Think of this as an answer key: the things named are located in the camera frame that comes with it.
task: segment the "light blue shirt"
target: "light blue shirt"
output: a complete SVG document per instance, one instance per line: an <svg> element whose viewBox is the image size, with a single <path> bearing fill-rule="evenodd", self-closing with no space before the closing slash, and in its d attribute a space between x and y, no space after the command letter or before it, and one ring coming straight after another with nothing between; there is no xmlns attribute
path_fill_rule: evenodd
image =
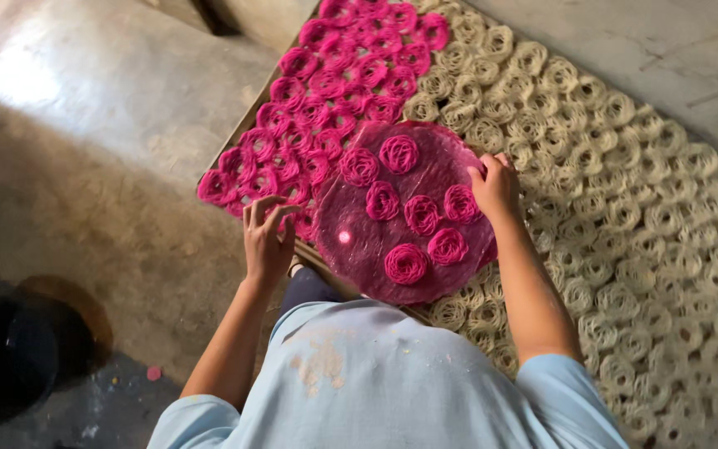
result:
<svg viewBox="0 0 718 449"><path fill-rule="evenodd" d="M575 360L534 357L512 383L464 337L359 300L287 312L242 414L188 396L160 416L148 447L627 445Z"/></svg>

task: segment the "hand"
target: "hand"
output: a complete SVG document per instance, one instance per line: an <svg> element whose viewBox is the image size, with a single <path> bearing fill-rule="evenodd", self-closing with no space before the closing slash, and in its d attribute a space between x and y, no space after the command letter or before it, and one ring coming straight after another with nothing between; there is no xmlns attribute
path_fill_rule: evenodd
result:
<svg viewBox="0 0 718 449"><path fill-rule="evenodd" d="M278 237L278 226L285 215L298 212L301 206L280 205L286 200L278 195L255 200L243 208L243 237L246 244L246 281L268 291L282 278L295 251L295 229L292 220L285 220L284 238ZM265 213L280 205L265 220Z"/></svg>
<svg viewBox="0 0 718 449"><path fill-rule="evenodd" d="M478 208L490 221L502 215L519 217L519 181L508 156L503 153L494 156L484 154L481 162L487 168L485 180L477 168L467 168Z"/></svg>

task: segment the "round plastic sheet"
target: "round plastic sheet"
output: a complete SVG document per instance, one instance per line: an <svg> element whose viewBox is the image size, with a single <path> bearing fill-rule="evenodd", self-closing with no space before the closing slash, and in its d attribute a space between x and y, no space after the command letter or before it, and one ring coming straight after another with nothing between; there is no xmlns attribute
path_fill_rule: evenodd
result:
<svg viewBox="0 0 718 449"><path fill-rule="evenodd" d="M374 220L366 212L369 187L356 187L337 175L323 189L316 214L315 241L333 272L379 301L394 304L428 303L462 287L484 264L497 255L494 231L483 216L461 224L445 216L445 192L454 185L470 185L467 167L482 168L474 153L451 130L433 123L405 121L397 125L367 123L350 149L366 148L379 158L382 144L395 136L414 140L419 156L404 175L395 175L379 161L376 180L393 186L400 199L399 212L391 220ZM430 197L440 220L429 235L415 233L406 223L404 206L416 196ZM461 261L443 266L429 258L425 275L409 285L396 284L384 270L384 258L400 244L414 244L423 252L441 229L458 230L468 250Z"/></svg>

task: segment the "stone floor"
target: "stone floor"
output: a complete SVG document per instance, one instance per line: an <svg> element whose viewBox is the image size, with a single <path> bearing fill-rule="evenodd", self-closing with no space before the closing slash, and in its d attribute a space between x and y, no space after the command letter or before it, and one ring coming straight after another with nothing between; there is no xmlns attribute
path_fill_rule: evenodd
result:
<svg viewBox="0 0 718 449"><path fill-rule="evenodd" d="M0 278L82 286L184 382L245 268L194 188L276 59L142 2L0 0Z"/></svg>

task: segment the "dark pants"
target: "dark pants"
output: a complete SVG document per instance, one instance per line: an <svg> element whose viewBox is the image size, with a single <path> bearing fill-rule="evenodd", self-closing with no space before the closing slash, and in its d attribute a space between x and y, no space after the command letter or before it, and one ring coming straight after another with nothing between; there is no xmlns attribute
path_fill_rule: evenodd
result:
<svg viewBox="0 0 718 449"><path fill-rule="evenodd" d="M342 296L332 289L313 269L303 267L295 271L293 279L287 283L287 290L284 291L282 309L278 316L281 317L293 307L314 301L328 301L330 303L341 303Z"/></svg>

